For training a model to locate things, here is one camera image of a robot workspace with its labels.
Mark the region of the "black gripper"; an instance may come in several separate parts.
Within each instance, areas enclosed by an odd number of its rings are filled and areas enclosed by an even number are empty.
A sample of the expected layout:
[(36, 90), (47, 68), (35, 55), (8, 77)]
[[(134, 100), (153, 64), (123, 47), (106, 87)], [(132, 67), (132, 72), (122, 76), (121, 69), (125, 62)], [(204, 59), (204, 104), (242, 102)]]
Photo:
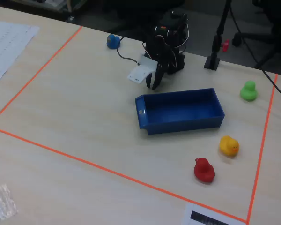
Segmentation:
[(155, 90), (161, 83), (164, 73), (175, 73), (178, 69), (178, 51), (167, 44), (161, 35), (149, 38), (144, 43), (145, 55), (157, 61), (156, 72), (146, 77), (146, 86)]

